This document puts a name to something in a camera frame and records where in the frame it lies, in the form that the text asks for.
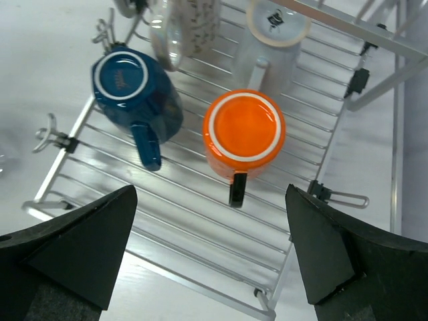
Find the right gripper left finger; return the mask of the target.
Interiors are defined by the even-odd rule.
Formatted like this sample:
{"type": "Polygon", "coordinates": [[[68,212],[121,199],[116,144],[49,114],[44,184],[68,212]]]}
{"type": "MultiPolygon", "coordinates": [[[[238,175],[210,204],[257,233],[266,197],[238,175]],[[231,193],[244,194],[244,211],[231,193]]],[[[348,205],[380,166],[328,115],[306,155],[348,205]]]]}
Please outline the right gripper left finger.
{"type": "Polygon", "coordinates": [[[99,320],[137,207],[133,185],[1,236],[2,320],[99,320]]]}

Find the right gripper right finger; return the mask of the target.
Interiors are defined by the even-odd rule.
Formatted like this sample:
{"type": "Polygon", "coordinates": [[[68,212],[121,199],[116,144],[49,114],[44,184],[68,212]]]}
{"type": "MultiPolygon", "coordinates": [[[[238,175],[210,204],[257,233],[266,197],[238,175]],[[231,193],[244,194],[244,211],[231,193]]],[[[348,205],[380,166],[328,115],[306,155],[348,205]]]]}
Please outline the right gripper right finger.
{"type": "Polygon", "coordinates": [[[289,185],[288,224],[318,320],[426,320],[427,244],[347,215],[289,185]]]}

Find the orange plastic mug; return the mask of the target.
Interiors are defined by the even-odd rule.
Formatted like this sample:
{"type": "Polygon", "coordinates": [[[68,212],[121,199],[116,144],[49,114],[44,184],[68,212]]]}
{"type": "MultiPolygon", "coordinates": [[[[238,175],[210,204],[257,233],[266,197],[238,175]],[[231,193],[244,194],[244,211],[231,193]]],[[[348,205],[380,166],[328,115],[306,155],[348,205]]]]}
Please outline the orange plastic mug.
{"type": "Polygon", "coordinates": [[[243,206],[246,183],[261,175],[286,139],[286,121],[275,101],[257,90],[232,90],[208,108],[202,128],[211,169],[229,181],[229,206],[243,206]]]}

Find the dark blue cup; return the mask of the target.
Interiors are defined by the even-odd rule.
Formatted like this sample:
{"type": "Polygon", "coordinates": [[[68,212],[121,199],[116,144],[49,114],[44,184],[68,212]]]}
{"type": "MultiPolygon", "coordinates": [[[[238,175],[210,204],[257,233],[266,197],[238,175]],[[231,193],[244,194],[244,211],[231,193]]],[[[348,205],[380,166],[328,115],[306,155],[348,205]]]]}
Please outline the dark blue cup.
{"type": "Polygon", "coordinates": [[[91,79],[104,115],[133,138],[143,167],[158,171],[160,145],[184,120],[183,103],[168,74],[145,53],[118,46],[92,66],[91,79]]]}

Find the light blue footed cup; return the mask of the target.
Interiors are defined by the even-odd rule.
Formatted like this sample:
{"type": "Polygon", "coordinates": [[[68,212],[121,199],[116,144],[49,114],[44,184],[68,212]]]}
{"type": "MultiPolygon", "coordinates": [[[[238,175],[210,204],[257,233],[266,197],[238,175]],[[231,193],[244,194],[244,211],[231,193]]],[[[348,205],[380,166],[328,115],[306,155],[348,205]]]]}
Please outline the light blue footed cup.
{"type": "Polygon", "coordinates": [[[268,64],[260,91],[279,96],[290,86],[300,57],[301,44],[309,34],[311,19],[273,3],[252,1],[246,10],[246,26],[233,55],[231,72],[247,88],[258,62],[268,64]]]}

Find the patterned white mug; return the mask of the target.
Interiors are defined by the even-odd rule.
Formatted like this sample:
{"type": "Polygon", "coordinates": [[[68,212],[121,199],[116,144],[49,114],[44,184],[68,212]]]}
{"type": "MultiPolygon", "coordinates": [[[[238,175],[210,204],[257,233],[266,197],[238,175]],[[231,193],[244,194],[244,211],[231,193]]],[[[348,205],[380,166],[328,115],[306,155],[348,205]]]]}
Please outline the patterned white mug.
{"type": "Polygon", "coordinates": [[[183,58],[211,49],[219,32],[221,2],[149,1],[153,52],[163,69],[175,72],[183,58]]]}

